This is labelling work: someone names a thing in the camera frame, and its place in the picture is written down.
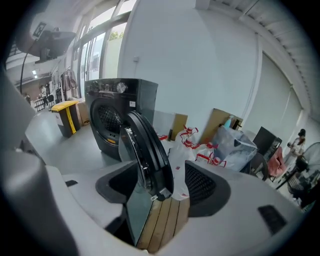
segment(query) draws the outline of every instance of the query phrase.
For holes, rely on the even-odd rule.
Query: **yellow trash bin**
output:
[[[80,129],[77,116],[77,100],[67,100],[54,105],[51,112],[55,114],[55,120],[64,137],[71,137]]]

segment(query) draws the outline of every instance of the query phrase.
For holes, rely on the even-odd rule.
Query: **white wall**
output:
[[[257,134],[262,126],[282,139],[281,146],[285,148],[301,110],[297,95],[285,75],[263,54],[257,94],[243,130]]]
[[[158,83],[155,109],[188,115],[187,125],[203,131],[213,108],[244,115],[258,44],[232,18],[194,7],[195,0],[140,0],[124,33],[118,77]]]

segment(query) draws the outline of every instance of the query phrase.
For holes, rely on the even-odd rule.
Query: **cardboard box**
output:
[[[202,136],[200,139],[200,144],[206,144],[208,142],[211,142],[212,139],[214,138],[219,126],[223,125],[228,120],[229,116],[231,116],[231,115],[232,115],[231,113],[214,108],[211,112],[211,115],[210,115],[209,120],[206,124],[206,127],[202,133]],[[241,125],[241,123],[243,122],[243,119],[239,118],[235,115],[233,115],[233,116],[234,116],[234,118],[231,122],[230,127],[232,127],[235,124],[237,119],[239,120],[239,125]]]
[[[77,109],[78,109],[77,112],[79,112],[79,115],[80,115],[79,123],[82,126],[86,126],[86,125],[90,124],[89,114],[88,114],[86,103],[79,102],[76,105],[77,105]]]
[[[82,125],[81,115],[80,115],[80,112],[79,112],[78,104],[79,104],[79,103],[75,104],[76,116],[78,117],[80,126],[83,126],[83,125]]]
[[[172,141],[175,141],[177,134],[185,128],[187,124],[187,119],[188,116],[185,114],[175,114],[171,134]]]

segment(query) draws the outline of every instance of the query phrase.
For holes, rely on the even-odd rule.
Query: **hanging clothes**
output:
[[[73,70],[71,71],[70,69],[67,69],[65,72],[63,72],[61,75],[61,85],[64,92],[78,87],[76,75]]]

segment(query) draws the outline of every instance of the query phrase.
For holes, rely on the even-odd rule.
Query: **pink cloth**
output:
[[[282,147],[279,147],[268,162],[269,175],[278,177],[285,172],[286,168],[282,156]]]

